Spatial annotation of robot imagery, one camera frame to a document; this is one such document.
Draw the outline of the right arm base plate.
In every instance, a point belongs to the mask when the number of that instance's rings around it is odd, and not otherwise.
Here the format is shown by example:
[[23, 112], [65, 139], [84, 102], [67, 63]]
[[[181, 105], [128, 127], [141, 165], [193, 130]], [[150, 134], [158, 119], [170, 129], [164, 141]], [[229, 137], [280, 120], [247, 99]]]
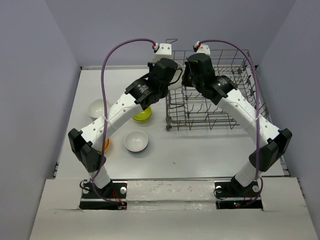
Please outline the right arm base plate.
[[230, 181], [215, 183], [213, 194], [217, 210], [263, 209], [257, 181], [253, 181], [244, 190], [231, 189]]

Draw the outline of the white bowl stack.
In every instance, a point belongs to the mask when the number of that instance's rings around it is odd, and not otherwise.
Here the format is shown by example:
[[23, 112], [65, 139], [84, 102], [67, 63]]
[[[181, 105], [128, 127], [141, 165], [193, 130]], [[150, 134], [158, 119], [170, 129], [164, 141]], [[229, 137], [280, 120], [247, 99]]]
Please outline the white bowl stack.
[[102, 98], [94, 100], [88, 107], [88, 115], [95, 120], [105, 114], [104, 101]]

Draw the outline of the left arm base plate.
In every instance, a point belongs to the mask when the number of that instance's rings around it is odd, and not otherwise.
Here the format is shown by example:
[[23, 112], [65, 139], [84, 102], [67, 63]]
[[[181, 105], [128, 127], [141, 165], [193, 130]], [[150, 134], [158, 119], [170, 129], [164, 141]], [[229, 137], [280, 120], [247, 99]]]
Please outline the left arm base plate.
[[103, 189], [94, 188], [89, 180], [82, 180], [79, 184], [81, 197], [79, 208], [81, 210], [126, 210], [127, 189], [126, 181], [113, 181]]

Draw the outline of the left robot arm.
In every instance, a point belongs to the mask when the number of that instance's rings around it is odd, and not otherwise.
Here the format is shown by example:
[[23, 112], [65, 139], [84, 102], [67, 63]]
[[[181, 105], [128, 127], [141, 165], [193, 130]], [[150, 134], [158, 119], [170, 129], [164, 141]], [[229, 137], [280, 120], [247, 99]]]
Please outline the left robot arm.
[[106, 200], [113, 188], [104, 166], [106, 140], [135, 115], [165, 98], [169, 87], [178, 83], [183, 73], [180, 64], [161, 58], [150, 72], [133, 81], [104, 115], [80, 130], [69, 131], [71, 151], [88, 172], [93, 191], [99, 198]]

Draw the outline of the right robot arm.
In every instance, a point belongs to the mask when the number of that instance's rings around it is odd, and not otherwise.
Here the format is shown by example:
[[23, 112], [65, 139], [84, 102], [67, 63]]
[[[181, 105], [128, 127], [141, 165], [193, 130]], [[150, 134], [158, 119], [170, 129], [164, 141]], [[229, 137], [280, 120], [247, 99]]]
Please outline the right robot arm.
[[204, 98], [228, 113], [256, 144], [256, 150], [249, 155], [247, 163], [222, 188], [228, 196], [241, 195], [284, 155], [292, 132], [278, 128], [257, 113], [230, 78], [215, 74], [211, 58], [204, 53], [187, 58], [182, 83], [194, 87]]

